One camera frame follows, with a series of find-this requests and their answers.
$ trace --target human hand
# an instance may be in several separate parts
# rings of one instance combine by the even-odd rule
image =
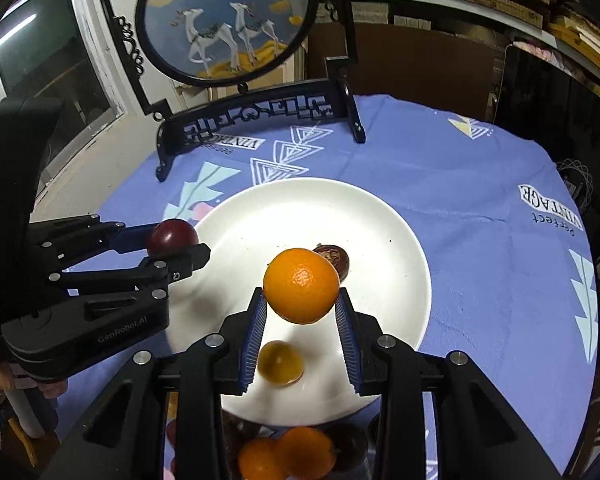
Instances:
[[[68,382],[66,380],[54,384],[36,383],[38,389],[47,399],[55,399],[65,393]],[[15,378],[8,363],[0,363],[0,404],[5,397],[5,391],[15,388]]]

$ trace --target round table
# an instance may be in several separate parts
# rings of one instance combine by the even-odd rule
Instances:
[[[177,157],[162,184],[154,153],[99,213],[128,226],[173,217],[195,224],[243,189],[302,176],[368,190],[409,223],[429,263],[432,307],[420,351],[467,352],[563,471],[589,404],[598,324],[587,236],[554,163],[536,143],[490,124],[388,96],[357,102],[366,144],[346,123],[236,124]],[[135,266],[142,252],[101,254],[80,269]],[[139,348],[170,353],[160,333],[69,380],[59,398],[61,438]],[[375,402],[354,418],[377,411]],[[432,480],[430,403],[426,422]]]

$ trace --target black carved stand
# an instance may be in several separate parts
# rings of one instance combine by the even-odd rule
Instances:
[[[262,116],[291,116],[311,120],[346,118],[355,141],[365,142],[365,130],[360,122],[353,93],[344,73],[347,66],[358,62],[356,31],[350,0],[324,0],[324,6],[331,19],[341,23],[344,27],[347,52],[346,56],[325,59],[328,74],[326,78],[250,91],[247,81],[261,75],[253,72],[229,83],[237,84],[239,94],[176,114],[173,113],[166,99],[155,103],[149,102],[140,83],[140,78],[144,73],[142,66],[144,57],[134,38],[132,25],[124,16],[115,15],[110,0],[100,1],[116,51],[142,111],[145,115],[152,114],[155,121],[161,121],[156,139],[160,166],[155,172],[160,182],[167,178],[177,155],[188,153],[205,142],[209,142],[215,133],[226,126],[231,126],[237,121],[256,120]],[[313,25],[317,1],[309,0],[307,13],[311,15],[305,19],[302,29],[284,56],[281,56],[277,63],[272,64],[267,72],[281,64],[300,47],[302,40],[308,34],[308,29]],[[136,29],[139,34],[144,33],[144,30],[138,27],[138,12],[136,12]],[[161,66],[155,56],[152,56],[150,61],[167,76],[179,79],[167,67]],[[187,79],[183,82],[200,87],[219,86],[220,84],[227,86],[226,81],[218,84],[213,80]]]

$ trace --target window frame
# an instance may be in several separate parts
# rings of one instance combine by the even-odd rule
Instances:
[[[4,13],[5,16],[11,14],[15,9],[19,8],[29,0],[16,0],[16,2],[9,7]],[[107,59],[104,55],[103,48],[98,44],[96,40],[96,33],[94,27],[96,27],[96,17],[90,13],[89,0],[71,0],[72,9],[74,12],[75,21],[78,25],[78,31],[80,38],[87,51],[91,68],[94,71],[96,78],[102,88],[107,101],[109,102],[109,108],[100,115],[96,120],[88,124],[80,133],[78,133],[63,149],[56,155],[56,157],[43,169],[40,176],[40,183],[38,186],[38,195],[48,186],[53,179],[58,176],[62,169],[69,163],[69,161],[83,149],[91,139],[97,136],[102,130],[107,128],[110,124],[115,122],[117,119],[122,117],[124,114],[124,108],[122,105],[122,98],[120,97],[116,88],[113,74],[111,73]],[[0,75],[0,101],[7,96]]]

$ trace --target pink spot on tablecloth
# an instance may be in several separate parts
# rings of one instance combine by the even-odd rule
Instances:
[[[191,210],[191,219],[192,220],[202,220],[206,214],[213,209],[213,206],[205,203],[198,202],[193,209]]]

